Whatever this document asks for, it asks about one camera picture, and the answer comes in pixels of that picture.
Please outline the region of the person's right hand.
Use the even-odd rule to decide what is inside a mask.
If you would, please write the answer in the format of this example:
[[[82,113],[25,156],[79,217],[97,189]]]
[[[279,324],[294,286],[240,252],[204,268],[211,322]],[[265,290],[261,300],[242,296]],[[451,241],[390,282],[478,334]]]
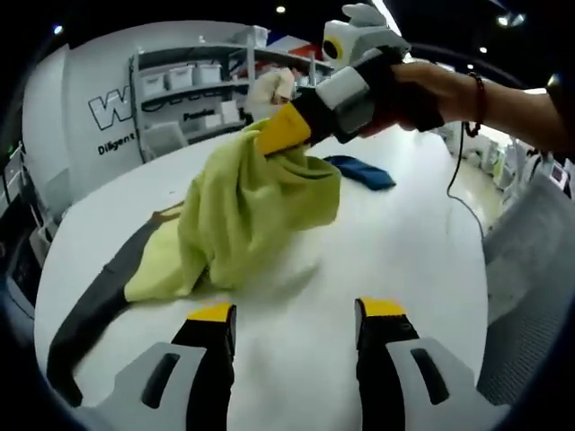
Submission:
[[[395,65],[392,69],[398,82],[417,84],[433,93],[445,122],[475,122],[481,117],[480,85],[470,75],[421,62]]]

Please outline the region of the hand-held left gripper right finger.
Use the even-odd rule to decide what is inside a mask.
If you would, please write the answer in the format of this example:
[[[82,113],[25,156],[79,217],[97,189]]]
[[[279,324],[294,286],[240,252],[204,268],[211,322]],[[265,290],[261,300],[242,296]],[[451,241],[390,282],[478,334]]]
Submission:
[[[392,301],[355,302],[356,376],[364,430],[491,430],[497,408],[473,371],[432,338],[422,338]]]

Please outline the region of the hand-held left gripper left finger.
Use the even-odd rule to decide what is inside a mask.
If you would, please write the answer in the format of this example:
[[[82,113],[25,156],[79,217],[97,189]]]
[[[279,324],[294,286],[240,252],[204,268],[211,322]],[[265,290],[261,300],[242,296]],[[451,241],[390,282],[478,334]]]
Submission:
[[[89,430],[226,430],[234,384],[236,306],[188,315],[119,371],[112,393],[87,410]]]

